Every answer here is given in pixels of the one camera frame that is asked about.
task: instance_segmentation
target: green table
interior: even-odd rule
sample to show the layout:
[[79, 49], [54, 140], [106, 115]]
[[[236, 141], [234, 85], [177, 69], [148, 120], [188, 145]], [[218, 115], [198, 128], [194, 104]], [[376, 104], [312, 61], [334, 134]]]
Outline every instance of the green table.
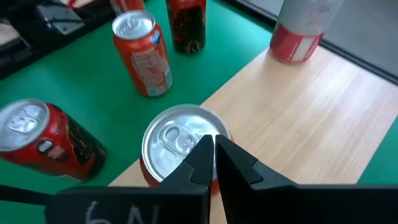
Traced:
[[[156, 114], [173, 105], [202, 103], [268, 47], [271, 38], [270, 27], [209, 0], [205, 49], [197, 55], [180, 55], [172, 46], [165, 1], [149, 0], [146, 8], [163, 28], [169, 53], [174, 84], [165, 96], [152, 99], [137, 94], [114, 48], [110, 22], [0, 82], [0, 106], [21, 98], [55, 103], [108, 147], [103, 170], [85, 185], [110, 183], [139, 157], [142, 135]], [[383, 178], [384, 170], [398, 170], [397, 157], [388, 156], [398, 149], [394, 141], [398, 122], [393, 128], [361, 181], [398, 182], [396, 172]], [[1, 172], [0, 184], [24, 189], [54, 194], [77, 184], [2, 160], [0, 168], [8, 171]], [[44, 223], [43, 208], [0, 202], [0, 224], [4, 223]]]

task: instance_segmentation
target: soda can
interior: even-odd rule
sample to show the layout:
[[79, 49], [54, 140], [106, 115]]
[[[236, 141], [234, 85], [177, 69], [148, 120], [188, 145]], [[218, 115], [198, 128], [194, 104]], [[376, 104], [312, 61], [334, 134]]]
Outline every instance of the soda can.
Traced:
[[[178, 105], [156, 116], [142, 139], [140, 166], [148, 184], [156, 186], [162, 182], [206, 134], [222, 134], [231, 139], [224, 121], [201, 106]], [[214, 160], [211, 194], [219, 191]]]
[[130, 10], [144, 10], [144, 0], [110, 0], [111, 6], [116, 16]]
[[172, 74], [163, 33], [149, 12], [133, 10], [112, 23], [113, 41], [137, 91], [163, 95], [172, 86]]
[[0, 110], [0, 157], [54, 176], [93, 178], [104, 146], [58, 106], [15, 101]]
[[274, 56], [287, 63], [307, 61], [343, 0], [285, 0], [271, 38]]
[[206, 0], [166, 0], [176, 51], [192, 54], [206, 44]]

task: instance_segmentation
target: silver can rim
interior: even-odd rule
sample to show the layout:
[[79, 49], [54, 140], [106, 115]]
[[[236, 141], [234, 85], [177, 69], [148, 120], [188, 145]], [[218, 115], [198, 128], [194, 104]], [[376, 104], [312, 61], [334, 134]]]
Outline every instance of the silver can rim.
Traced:
[[150, 166], [150, 163], [148, 161], [149, 158], [147, 158], [146, 156], [146, 139], [148, 139], [149, 134], [152, 132], [152, 129], [155, 128], [155, 124], [161, 120], [162, 117], [164, 117], [166, 114], [168, 114], [170, 111], [174, 111], [178, 108], [181, 107], [194, 107], [194, 108], [199, 108], [203, 111], [206, 111], [207, 113], [211, 114], [212, 116], [214, 116], [220, 123], [221, 125], [224, 127], [226, 133], [227, 133], [227, 138], [231, 139], [231, 133], [229, 132], [229, 129], [227, 128], [227, 125], [225, 124], [224, 120], [216, 113], [214, 113], [213, 111], [209, 110], [208, 108], [205, 108], [202, 105], [194, 105], [194, 104], [182, 104], [182, 105], [175, 105], [172, 106], [170, 108], [167, 108], [166, 110], [163, 110], [162, 112], [160, 112], [148, 125], [147, 129], [145, 130], [144, 136], [142, 137], [142, 144], [141, 144], [141, 157], [142, 160], [144, 162], [145, 165], [145, 169], [148, 171], [148, 173], [150, 174], [151, 177], [153, 177], [156, 181], [158, 181], [159, 183], [163, 181], [163, 178], [159, 177], [156, 174], [156, 171], [154, 170], [154, 168], [152, 166]]
[[[148, 33], [146, 33], [144, 35], [141, 35], [139, 37], [136, 37], [136, 38], [124, 38], [124, 37], [121, 37], [120, 35], [117, 35], [116, 29], [117, 29], [117, 27], [118, 27], [118, 25], [120, 23], [120, 20], [124, 16], [127, 16], [128, 14], [133, 14], [133, 13], [137, 13], [137, 12], [143, 12], [144, 14], [147, 14], [148, 16], [150, 16], [151, 20], [153, 21], [152, 29]], [[122, 39], [122, 40], [139, 40], [139, 39], [149, 35], [155, 29], [155, 26], [156, 26], [156, 19], [155, 19], [155, 16], [152, 13], [149, 13], [148, 11], [145, 11], [145, 10], [142, 10], [142, 9], [135, 9], [135, 10], [130, 10], [130, 11], [127, 11], [127, 12], [124, 12], [124, 13], [118, 15], [112, 22], [112, 31], [113, 31], [113, 34], [116, 37], [118, 37], [119, 39]]]
[[45, 117], [45, 121], [44, 121], [44, 123], [43, 123], [43, 126], [37, 131], [37, 133], [36, 133], [34, 136], [32, 136], [32, 138], [31, 138], [30, 141], [27, 141], [27, 142], [25, 142], [24, 144], [21, 144], [21, 146], [19, 146], [19, 147], [17, 147], [17, 148], [3, 149], [2, 147], [0, 147], [0, 152], [13, 152], [13, 151], [16, 151], [16, 150], [20, 150], [20, 149], [25, 148], [26, 146], [28, 146], [28, 145], [31, 144], [32, 142], [36, 141], [37, 138], [38, 138], [40, 135], [43, 134], [44, 130], [45, 130], [45, 129], [47, 128], [47, 126], [49, 125], [50, 116], [51, 116], [50, 110], [49, 110], [47, 104], [44, 103], [44, 102], [41, 101], [41, 100], [36, 100], [36, 99], [23, 99], [23, 100], [16, 100], [16, 101], [10, 102], [10, 103], [6, 104], [5, 106], [3, 106], [3, 107], [0, 109], [0, 114], [9, 113], [9, 112], [12, 111], [13, 106], [14, 106], [14, 109], [15, 109], [15, 106], [17, 106], [17, 105], [22, 105], [22, 103], [23, 103], [23, 102], [26, 102], [26, 101], [33, 101], [33, 102], [36, 102], [37, 104], [44, 105], [45, 112], [46, 112], [47, 115], [46, 115], [46, 117]]

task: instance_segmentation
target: black can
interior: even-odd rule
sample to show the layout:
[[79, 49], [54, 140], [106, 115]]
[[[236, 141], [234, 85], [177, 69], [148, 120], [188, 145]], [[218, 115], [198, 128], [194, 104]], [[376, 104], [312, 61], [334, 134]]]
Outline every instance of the black can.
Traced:
[[166, 0], [174, 47], [194, 54], [206, 44], [206, 0]]

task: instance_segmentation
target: can top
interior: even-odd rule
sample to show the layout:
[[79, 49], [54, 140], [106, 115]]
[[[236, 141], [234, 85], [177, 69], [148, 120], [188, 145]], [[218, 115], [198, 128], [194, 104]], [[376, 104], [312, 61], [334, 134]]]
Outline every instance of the can top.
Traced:
[[0, 152], [11, 152], [35, 141], [47, 127], [49, 109], [39, 100], [19, 100], [0, 110]]
[[[152, 120], [142, 140], [142, 160], [155, 180], [161, 182], [186, 158], [206, 134], [230, 138], [223, 120], [197, 105], [178, 105]], [[213, 178], [216, 178], [214, 166]]]
[[124, 40], [148, 35], [155, 27], [155, 17], [144, 10], [132, 10], [118, 16], [112, 23], [113, 33]]

